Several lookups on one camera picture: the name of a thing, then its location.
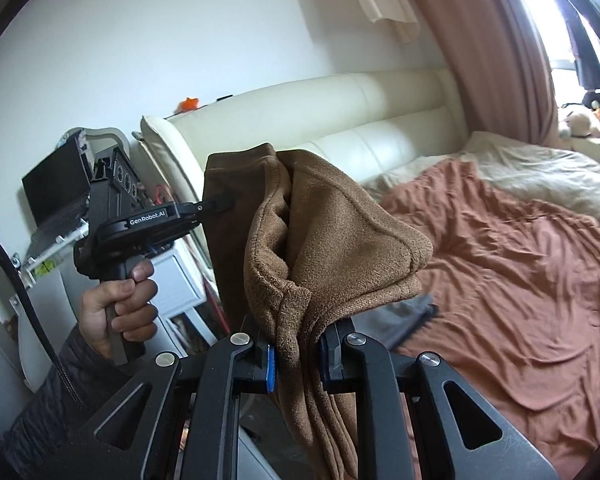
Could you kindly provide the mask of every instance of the black cable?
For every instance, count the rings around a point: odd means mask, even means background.
[[[33,327],[33,332],[35,332],[36,336],[38,336],[38,339],[42,344],[42,348],[45,349],[46,355],[48,355],[49,359],[51,359],[51,362],[56,367],[56,371],[58,372],[58,376],[60,377],[62,384],[64,384],[64,387],[69,392],[71,398],[78,405],[80,410],[83,412],[87,412],[88,409],[86,403],[80,398],[80,395],[78,394],[78,391],[75,389],[73,383],[71,382],[71,379],[69,378],[69,375],[64,369],[62,362],[56,355],[56,351],[51,346],[51,342],[46,336],[45,331],[42,328],[42,325],[40,324],[40,320],[38,319],[38,315],[36,314],[36,311],[33,308],[33,304],[31,303],[29,295],[27,294],[27,289],[22,283],[18,271],[13,267],[10,258],[8,257],[7,253],[4,251],[1,245],[0,268],[11,282],[11,285],[13,286],[13,289],[15,290],[18,299],[20,300],[20,304],[22,305],[24,313],[27,315],[31,326]]]

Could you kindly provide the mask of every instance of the white wall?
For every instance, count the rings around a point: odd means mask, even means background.
[[[71,127],[129,133],[186,96],[421,68],[435,49],[400,44],[357,0],[31,0],[0,38],[0,241],[25,253],[20,179]]]

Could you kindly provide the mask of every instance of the bed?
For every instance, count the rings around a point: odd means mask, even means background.
[[[285,83],[169,120],[145,117],[141,131],[144,160],[180,200],[202,196],[209,154],[270,142],[277,150],[296,147],[322,156],[390,213],[429,230],[439,250],[418,276],[441,315],[403,351],[439,351],[539,447],[562,478],[572,478],[591,456],[600,443],[600,250],[589,251],[585,263],[573,260],[586,268],[568,265],[575,248],[588,248],[591,236],[600,238],[599,164],[579,153],[488,132],[470,135],[446,69]],[[491,210],[484,206],[489,202]],[[427,224],[434,216],[430,208],[446,219],[437,231]],[[494,212],[503,208],[504,216]],[[538,233],[548,231],[536,220],[556,218],[568,233],[543,238],[539,247]],[[524,228],[509,233],[514,224]],[[466,236],[458,236],[467,226]],[[459,249],[449,256],[443,248],[451,235]],[[202,234],[198,237],[203,244]],[[511,246],[511,240],[521,240],[520,246]],[[535,241],[534,250],[523,243],[528,240]],[[562,261],[548,263],[543,254],[560,254]],[[506,286],[499,266],[508,269],[502,272]],[[533,269],[531,276],[524,269]],[[560,280],[565,269],[568,284]],[[578,272],[586,276],[584,292]],[[520,298],[526,289],[533,298]],[[514,290],[518,296],[512,298]],[[569,305],[564,313],[557,298]],[[499,302],[507,308],[493,308]]]

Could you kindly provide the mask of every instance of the finger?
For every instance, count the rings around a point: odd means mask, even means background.
[[[144,307],[126,314],[126,316],[118,316],[111,321],[111,327],[116,332],[128,332],[142,326],[151,324],[158,317],[158,309],[152,304],[146,304]]]
[[[144,280],[144,282],[136,283],[133,294],[126,300],[116,303],[116,313],[119,316],[124,316],[135,312],[149,303],[157,293],[158,286],[154,280]]]
[[[123,335],[127,341],[144,342],[151,339],[156,332],[158,332],[158,327],[155,323],[151,323],[151,325],[142,326],[140,328],[136,328],[135,330],[129,330]]]
[[[107,305],[130,298],[135,288],[134,280],[101,283],[85,291],[82,296],[82,306],[89,310],[100,310]]]
[[[146,280],[154,273],[154,264],[151,260],[142,260],[131,271],[131,277],[136,283]]]

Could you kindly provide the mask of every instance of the brown curtain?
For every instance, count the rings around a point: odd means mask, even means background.
[[[557,142],[557,105],[522,0],[413,0],[456,74],[470,131]]]

